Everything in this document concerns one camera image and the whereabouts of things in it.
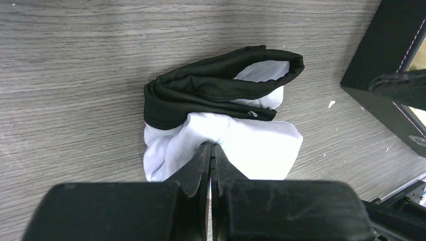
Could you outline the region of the white black-trimmed underwear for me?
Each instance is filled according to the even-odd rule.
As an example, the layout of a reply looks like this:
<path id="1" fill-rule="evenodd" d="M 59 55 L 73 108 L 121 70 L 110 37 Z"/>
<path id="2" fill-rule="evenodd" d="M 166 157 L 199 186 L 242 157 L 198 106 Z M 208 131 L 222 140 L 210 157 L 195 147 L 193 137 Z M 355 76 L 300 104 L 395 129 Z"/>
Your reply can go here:
<path id="1" fill-rule="evenodd" d="M 210 142 L 247 178 L 284 180 L 303 136 L 276 110 L 303 70 L 301 55 L 260 45 L 157 76 L 144 86 L 146 179 L 166 180 Z"/>

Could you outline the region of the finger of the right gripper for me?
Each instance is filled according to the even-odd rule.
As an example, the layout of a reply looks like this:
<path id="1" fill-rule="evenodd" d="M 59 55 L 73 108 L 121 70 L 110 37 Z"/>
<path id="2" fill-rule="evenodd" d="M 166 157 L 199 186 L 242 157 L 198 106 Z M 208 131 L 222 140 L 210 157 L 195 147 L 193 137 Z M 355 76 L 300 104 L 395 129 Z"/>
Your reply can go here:
<path id="1" fill-rule="evenodd" d="M 397 103 L 425 110 L 424 69 L 378 76 L 368 89 Z"/>

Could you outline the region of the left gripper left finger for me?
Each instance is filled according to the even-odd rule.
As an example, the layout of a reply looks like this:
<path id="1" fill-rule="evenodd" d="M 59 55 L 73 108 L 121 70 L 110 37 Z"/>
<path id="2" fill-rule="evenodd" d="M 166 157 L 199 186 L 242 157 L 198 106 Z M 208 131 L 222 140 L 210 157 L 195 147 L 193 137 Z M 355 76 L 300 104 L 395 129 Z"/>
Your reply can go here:
<path id="1" fill-rule="evenodd" d="M 23 240 L 206 240 L 211 144 L 162 182 L 63 183 Z"/>

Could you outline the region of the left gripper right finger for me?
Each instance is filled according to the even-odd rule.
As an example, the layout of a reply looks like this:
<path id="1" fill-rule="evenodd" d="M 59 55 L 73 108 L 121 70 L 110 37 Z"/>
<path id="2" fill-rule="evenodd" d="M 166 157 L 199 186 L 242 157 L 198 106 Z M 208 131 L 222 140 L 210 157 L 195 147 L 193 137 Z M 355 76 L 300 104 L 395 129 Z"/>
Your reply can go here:
<path id="1" fill-rule="evenodd" d="M 250 180 L 213 145 L 214 240 L 374 240 L 367 210 L 339 181 Z"/>

